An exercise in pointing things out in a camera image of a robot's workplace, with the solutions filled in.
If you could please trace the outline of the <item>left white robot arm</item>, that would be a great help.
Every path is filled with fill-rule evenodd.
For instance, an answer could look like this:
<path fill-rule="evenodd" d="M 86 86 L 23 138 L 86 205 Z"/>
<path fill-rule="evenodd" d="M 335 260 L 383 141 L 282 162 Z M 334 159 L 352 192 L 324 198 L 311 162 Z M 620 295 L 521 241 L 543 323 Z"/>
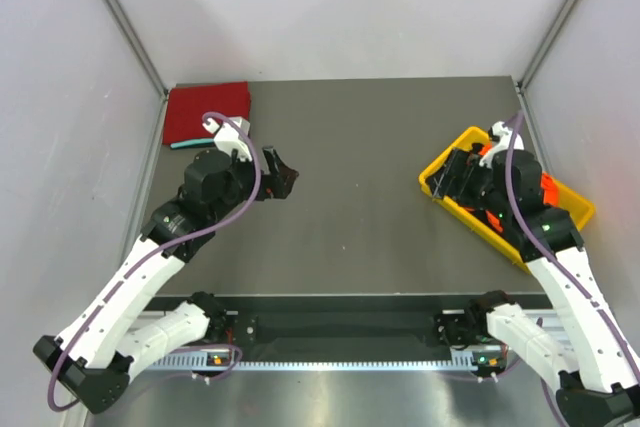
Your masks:
<path fill-rule="evenodd" d="M 198 153 L 170 200 L 152 213 L 130 253 L 107 285 L 68 327 L 44 335 L 34 355 L 49 369 L 48 407 L 57 413 L 82 404 L 93 414 L 109 410 L 131 382 L 168 354 L 195 342 L 226 350 L 234 367 L 241 351 L 231 343 L 227 312 L 212 294 L 196 292 L 165 317 L 131 328 L 156 293 L 185 267 L 217 230 L 255 201 L 283 200 L 299 174 L 272 147 L 267 167 L 238 149 Z"/>

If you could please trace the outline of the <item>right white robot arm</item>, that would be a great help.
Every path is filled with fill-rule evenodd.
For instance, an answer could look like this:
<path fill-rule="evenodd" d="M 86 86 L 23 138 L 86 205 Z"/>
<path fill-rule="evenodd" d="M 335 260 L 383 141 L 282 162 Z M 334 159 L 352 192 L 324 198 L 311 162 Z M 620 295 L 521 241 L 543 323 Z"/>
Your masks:
<path fill-rule="evenodd" d="M 468 304 L 469 335 L 511 348 L 554 392 L 567 425 L 621 426 L 639 417 L 639 358 L 596 285 L 570 213 L 546 195 L 542 177 L 527 151 L 500 152 L 484 166 L 478 149 L 453 148 L 419 181 L 432 199 L 452 202 L 458 213 L 517 252 L 551 302 L 571 348 L 564 350 L 502 291 Z"/>

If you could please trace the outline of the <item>orange t shirt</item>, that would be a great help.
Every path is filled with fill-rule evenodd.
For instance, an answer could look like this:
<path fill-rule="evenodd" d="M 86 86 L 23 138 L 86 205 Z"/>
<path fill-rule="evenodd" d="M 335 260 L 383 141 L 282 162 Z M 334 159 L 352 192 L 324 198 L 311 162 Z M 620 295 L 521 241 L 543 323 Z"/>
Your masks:
<path fill-rule="evenodd" d="M 472 152 L 480 152 L 480 145 L 474 144 Z M 507 230 L 514 230 L 513 209 L 507 197 L 506 171 L 507 151 L 496 154 L 493 158 L 491 169 L 493 171 L 493 189 L 487 194 L 485 207 L 463 207 L 475 212 L 478 218 L 484 217 L 486 223 L 494 223 L 496 231 L 501 231 L 501 236 Z M 509 171 L 512 179 L 514 196 L 520 212 L 526 217 L 529 214 L 538 213 L 548 208 L 555 208 L 554 200 L 546 200 L 545 195 L 551 195 L 555 187 L 550 182 L 549 188 L 542 185 L 543 170 L 534 155 L 526 150 L 515 149 L 512 158 L 512 168 Z"/>

